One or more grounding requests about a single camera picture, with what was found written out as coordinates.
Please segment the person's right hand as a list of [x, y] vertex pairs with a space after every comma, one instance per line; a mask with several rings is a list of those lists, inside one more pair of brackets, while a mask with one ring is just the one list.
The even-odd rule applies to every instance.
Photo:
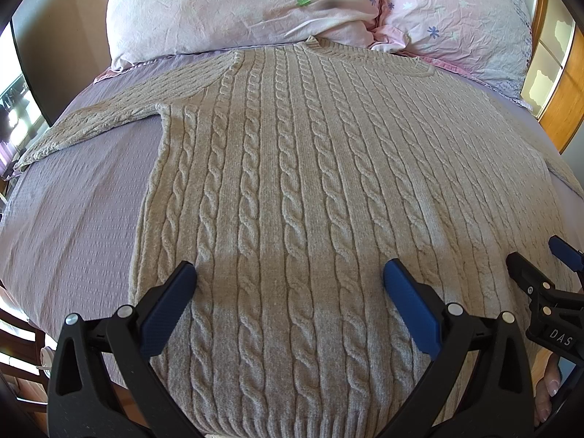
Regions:
[[560, 388], [561, 376], [558, 368], [559, 355], [550, 354], [542, 377], [535, 385], [534, 425], [538, 426], [548, 420], [552, 414], [552, 398]]

